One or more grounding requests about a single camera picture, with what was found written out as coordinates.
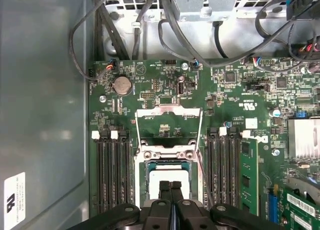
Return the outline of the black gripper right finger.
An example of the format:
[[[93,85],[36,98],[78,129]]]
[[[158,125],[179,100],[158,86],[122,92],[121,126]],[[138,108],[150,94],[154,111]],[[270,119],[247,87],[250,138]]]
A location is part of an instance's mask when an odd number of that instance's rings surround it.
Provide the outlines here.
[[[284,227],[227,204],[216,204],[210,210],[184,199],[181,182],[170,183],[173,204],[181,230],[283,230]]]

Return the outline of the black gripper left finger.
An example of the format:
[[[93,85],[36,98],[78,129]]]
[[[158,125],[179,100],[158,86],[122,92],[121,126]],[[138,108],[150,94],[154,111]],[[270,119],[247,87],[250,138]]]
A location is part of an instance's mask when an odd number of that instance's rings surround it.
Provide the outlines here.
[[[171,184],[159,183],[159,199],[143,208],[123,203],[88,220],[78,223],[71,230],[169,230],[172,218]]]

